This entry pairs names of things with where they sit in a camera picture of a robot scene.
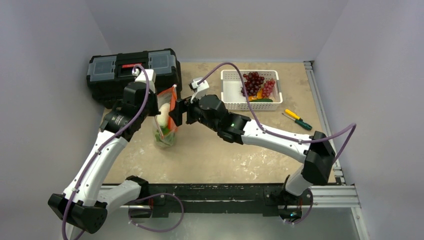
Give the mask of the orange carrot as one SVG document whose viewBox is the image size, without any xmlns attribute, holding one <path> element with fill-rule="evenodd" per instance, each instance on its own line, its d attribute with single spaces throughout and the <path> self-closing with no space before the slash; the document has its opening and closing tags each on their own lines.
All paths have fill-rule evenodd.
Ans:
<svg viewBox="0 0 424 240">
<path fill-rule="evenodd" d="M 170 99 L 170 107 L 169 107 L 168 121 L 167 121 L 168 123 L 167 127 L 171 132 L 175 132 L 178 129 L 173 119 L 173 116 L 174 116 L 173 114 L 176 107 L 177 107 L 177 97 L 175 95 L 172 95 Z"/>
</svg>

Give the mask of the dark red grapes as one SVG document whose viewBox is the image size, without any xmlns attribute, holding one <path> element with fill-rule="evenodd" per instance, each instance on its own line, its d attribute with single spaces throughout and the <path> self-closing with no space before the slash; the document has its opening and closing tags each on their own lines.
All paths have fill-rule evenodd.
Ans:
<svg viewBox="0 0 424 240">
<path fill-rule="evenodd" d="M 245 87 L 247 96 L 256 96 L 259 90 L 262 88 L 262 85 L 265 82 L 265 78 L 260 76 L 257 71 L 244 73 L 242 77 L 244 78 L 243 85 Z"/>
</svg>

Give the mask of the white radish with leaves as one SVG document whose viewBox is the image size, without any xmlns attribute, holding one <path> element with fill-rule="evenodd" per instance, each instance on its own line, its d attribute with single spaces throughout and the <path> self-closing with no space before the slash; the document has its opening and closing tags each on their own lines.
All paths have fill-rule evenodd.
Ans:
<svg viewBox="0 0 424 240">
<path fill-rule="evenodd" d="M 159 108 L 160 114 L 156 116 L 157 123 L 160 127 L 168 126 L 169 112 L 170 112 L 170 103 L 164 103 Z"/>
</svg>

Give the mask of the green cabbage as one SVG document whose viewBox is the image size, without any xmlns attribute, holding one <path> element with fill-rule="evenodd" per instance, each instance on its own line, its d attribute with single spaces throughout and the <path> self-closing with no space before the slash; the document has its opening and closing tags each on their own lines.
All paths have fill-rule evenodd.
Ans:
<svg viewBox="0 0 424 240">
<path fill-rule="evenodd" d="M 171 147 L 175 144 L 176 141 L 176 134 L 174 132 L 161 136 L 160 133 L 157 131 L 154 134 L 154 137 L 155 143 L 161 148 Z"/>
</svg>

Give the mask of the clear zip top bag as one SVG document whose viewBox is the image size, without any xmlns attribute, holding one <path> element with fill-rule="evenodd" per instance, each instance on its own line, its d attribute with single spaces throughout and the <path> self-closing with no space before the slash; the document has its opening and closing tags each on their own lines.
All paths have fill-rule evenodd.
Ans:
<svg viewBox="0 0 424 240">
<path fill-rule="evenodd" d="M 169 116 L 176 106 L 177 85 L 160 92 L 157 95 L 158 109 L 160 114 L 153 119 L 154 140 L 158 147 L 168 148 L 174 145 L 178 127 Z"/>
</svg>

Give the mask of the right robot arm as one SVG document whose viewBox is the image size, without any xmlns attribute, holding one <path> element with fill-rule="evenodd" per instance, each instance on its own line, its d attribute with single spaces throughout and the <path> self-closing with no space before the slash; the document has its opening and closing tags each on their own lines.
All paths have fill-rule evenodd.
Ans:
<svg viewBox="0 0 424 240">
<path fill-rule="evenodd" d="M 301 163 L 280 191 L 282 200 L 288 204 L 298 200 L 310 186 L 325 186 L 329 182 L 336 154 L 329 138 L 320 131 L 312 135 L 298 134 L 261 125 L 248 116 L 230 112 L 212 94 L 199 99 L 178 99 L 169 116 L 180 126 L 183 114 L 186 114 L 186 124 L 200 123 L 228 143 L 266 148 Z"/>
</svg>

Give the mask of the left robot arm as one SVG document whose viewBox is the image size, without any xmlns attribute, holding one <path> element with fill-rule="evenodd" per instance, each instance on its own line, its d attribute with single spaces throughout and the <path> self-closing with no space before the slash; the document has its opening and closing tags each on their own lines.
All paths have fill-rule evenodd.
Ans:
<svg viewBox="0 0 424 240">
<path fill-rule="evenodd" d="M 130 176 L 120 185 L 100 192 L 113 163 L 149 116 L 159 114 L 155 85 L 151 80 L 129 83 L 123 99 L 104 116 L 96 142 L 83 166 L 63 193 L 53 193 L 48 205 L 62 220 L 62 238 L 77 240 L 96 233 L 108 214 L 134 201 L 149 199 L 148 182 Z"/>
</svg>

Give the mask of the light red grapes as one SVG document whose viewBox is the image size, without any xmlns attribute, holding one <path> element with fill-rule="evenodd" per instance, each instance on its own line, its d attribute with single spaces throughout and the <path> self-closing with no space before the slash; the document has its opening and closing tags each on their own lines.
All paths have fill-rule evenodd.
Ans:
<svg viewBox="0 0 424 240">
<path fill-rule="evenodd" d="M 262 87 L 263 98 L 269 98 L 272 95 L 275 83 L 276 81 L 273 78 L 271 78 L 263 84 L 263 87 Z"/>
</svg>

